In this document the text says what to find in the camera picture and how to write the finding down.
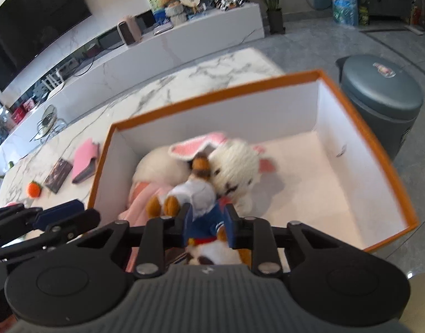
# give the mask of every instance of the orange-rimmed box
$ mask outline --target orange-rimmed box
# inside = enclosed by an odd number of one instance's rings
[[[211,131],[262,145],[277,169],[252,195],[273,226],[302,221],[366,251],[418,225],[400,179],[354,107],[319,70],[219,90],[111,126],[89,198],[102,224],[125,210],[140,159]]]

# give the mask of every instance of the pink wallet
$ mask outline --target pink wallet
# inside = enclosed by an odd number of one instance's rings
[[[95,174],[99,146],[98,143],[92,142],[92,138],[89,138],[78,147],[72,169],[73,184],[81,183]]]

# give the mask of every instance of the white plush bunny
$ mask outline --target white plush bunny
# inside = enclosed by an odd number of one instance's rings
[[[251,147],[241,139],[227,139],[223,133],[210,133],[185,142],[174,144],[169,149],[173,157],[190,160],[199,151],[212,148],[208,160],[211,165],[211,180],[222,198],[234,205],[237,214],[245,217],[251,214],[251,189],[258,182],[260,174],[274,171],[274,166],[259,155],[262,147]]]

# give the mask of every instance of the trash can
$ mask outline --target trash can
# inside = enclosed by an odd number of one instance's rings
[[[343,92],[393,160],[423,103],[419,84],[400,66],[373,55],[336,62]]]

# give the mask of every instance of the black tv screen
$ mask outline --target black tv screen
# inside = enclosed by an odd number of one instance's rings
[[[84,0],[6,0],[0,6],[0,89],[91,15]]]

